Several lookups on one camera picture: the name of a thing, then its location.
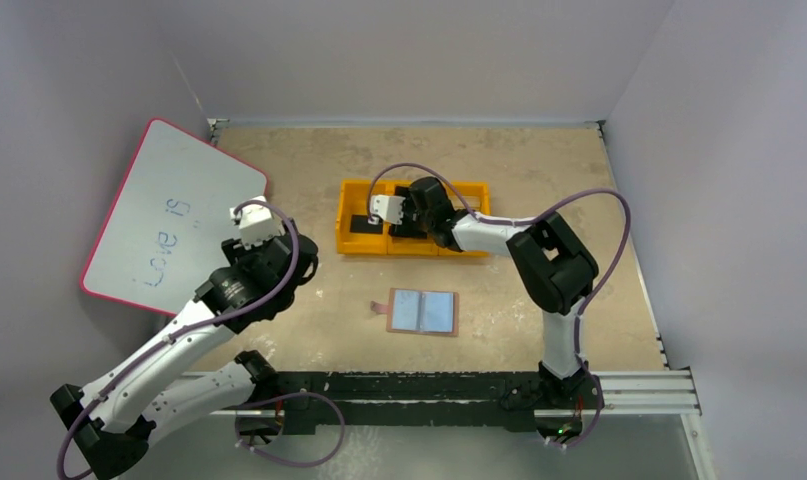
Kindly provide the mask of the brown leather card holder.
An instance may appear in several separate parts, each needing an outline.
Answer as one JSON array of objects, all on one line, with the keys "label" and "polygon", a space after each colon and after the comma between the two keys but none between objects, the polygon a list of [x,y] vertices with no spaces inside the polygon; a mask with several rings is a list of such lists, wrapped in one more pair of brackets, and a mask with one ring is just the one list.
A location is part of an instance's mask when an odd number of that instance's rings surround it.
[{"label": "brown leather card holder", "polygon": [[456,337],[459,330],[459,294],[392,288],[385,303],[371,301],[370,310],[386,317],[390,333]]}]

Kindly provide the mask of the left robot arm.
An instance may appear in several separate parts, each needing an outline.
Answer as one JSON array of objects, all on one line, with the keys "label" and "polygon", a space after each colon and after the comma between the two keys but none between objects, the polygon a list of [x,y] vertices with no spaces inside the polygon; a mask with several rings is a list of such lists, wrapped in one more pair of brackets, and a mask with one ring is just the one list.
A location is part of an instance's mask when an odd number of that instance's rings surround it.
[{"label": "left robot arm", "polygon": [[277,373],[259,352],[242,351],[195,381],[177,379],[255,322],[274,319],[318,267],[318,247],[302,234],[246,248],[226,240],[228,264],[214,270],[181,311],[129,358],[85,386],[64,384],[50,402],[67,429],[57,475],[75,445],[87,475],[114,479],[158,441],[213,411],[279,394]]}]

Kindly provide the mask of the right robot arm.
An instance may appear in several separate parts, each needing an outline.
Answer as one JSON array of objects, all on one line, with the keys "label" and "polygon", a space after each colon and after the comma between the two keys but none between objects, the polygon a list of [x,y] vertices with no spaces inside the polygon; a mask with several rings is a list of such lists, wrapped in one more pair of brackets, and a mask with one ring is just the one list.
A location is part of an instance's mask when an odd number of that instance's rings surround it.
[{"label": "right robot arm", "polygon": [[506,218],[456,208],[435,176],[417,179],[392,195],[373,195],[367,210],[370,222],[383,222],[394,234],[426,237],[455,253],[483,252],[511,259],[528,296],[542,312],[543,386],[563,394],[579,388],[587,364],[578,318],[599,267],[557,211]]}]

